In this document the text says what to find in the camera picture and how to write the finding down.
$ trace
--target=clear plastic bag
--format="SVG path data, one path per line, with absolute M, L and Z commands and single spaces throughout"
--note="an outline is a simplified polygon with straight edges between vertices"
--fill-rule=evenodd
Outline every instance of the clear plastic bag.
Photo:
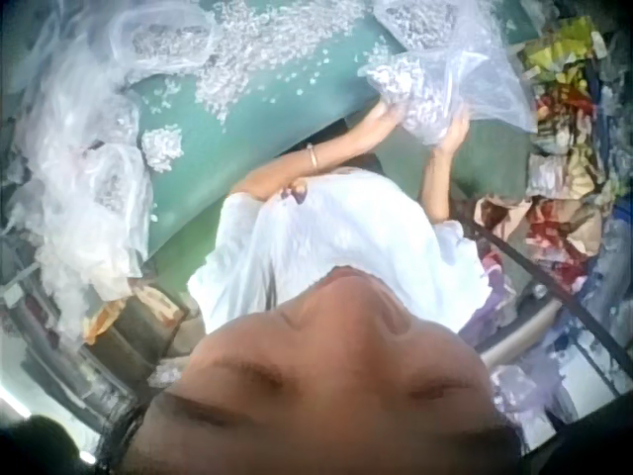
M 426 2 L 439 13 L 424 14 L 420 8 Z M 410 51 L 383 64 L 364 66 L 359 74 L 367 76 L 388 102 L 406 105 L 404 127 L 423 143 L 437 143 L 462 104 L 472 119 L 498 119 L 536 132 L 531 93 L 510 63 L 496 24 L 480 11 L 476 0 L 424 0 L 419 5 L 412 0 L 380 0 L 374 10 Z M 403 12 L 408 12 L 408 22 Z
M 32 178 L 13 196 L 10 224 L 31 233 L 70 340 L 82 338 L 94 291 L 105 301 L 129 296 L 128 278 L 141 277 L 147 259 L 152 191 L 136 103 L 118 93 L 124 77 L 80 34 L 53 57 L 14 136 Z
M 358 74 L 390 104 L 405 105 L 403 127 L 423 143 L 436 143 L 450 125 L 455 102 L 453 78 L 441 51 L 404 52 Z
M 457 23 L 458 4 L 442 0 L 377 0 L 374 15 L 406 49 L 445 48 Z
M 115 61 L 124 69 L 181 72 L 202 66 L 219 29 L 213 14 L 184 2 L 142 4 L 122 12 L 110 25 Z

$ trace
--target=nose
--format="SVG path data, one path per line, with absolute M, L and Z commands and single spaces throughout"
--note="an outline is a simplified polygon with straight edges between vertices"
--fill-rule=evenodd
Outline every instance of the nose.
M 411 315 L 382 283 L 343 275 L 310 293 L 294 323 L 311 366 L 349 380 L 393 366 L 395 350 L 411 327 Z

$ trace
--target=black cable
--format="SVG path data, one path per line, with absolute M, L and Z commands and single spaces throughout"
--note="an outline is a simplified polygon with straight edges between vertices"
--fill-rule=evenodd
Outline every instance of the black cable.
M 536 280 L 546 286 L 554 296 L 556 296 L 563 306 L 569 310 L 585 328 L 595 336 L 602 346 L 609 352 L 611 357 L 622 368 L 622 371 L 633 380 L 633 360 L 626 353 L 617 341 L 609 334 L 607 330 L 593 317 L 593 315 L 581 305 L 569 292 L 560 286 L 554 278 L 541 269 L 539 266 L 530 261 L 514 247 L 509 245 L 500 237 L 493 235 L 490 231 L 481 225 L 475 223 L 471 218 L 464 216 L 458 210 L 454 209 L 453 213 L 456 219 L 471 228 L 476 233 L 486 238 L 490 243 L 494 244 L 501 252 L 513 259 L 527 272 L 529 272 Z

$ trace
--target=eye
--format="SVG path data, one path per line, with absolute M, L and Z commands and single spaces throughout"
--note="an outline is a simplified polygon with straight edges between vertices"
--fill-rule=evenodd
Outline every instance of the eye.
M 415 401 L 437 401 L 471 388 L 465 381 L 457 379 L 429 380 L 427 377 L 414 380 L 409 387 L 407 395 Z
M 214 366 L 234 371 L 241 377 L 272 390 L 280 390 L 285 385 L 285 379 L 281 371 L 253 361 L 226 359 L 214 363 Z

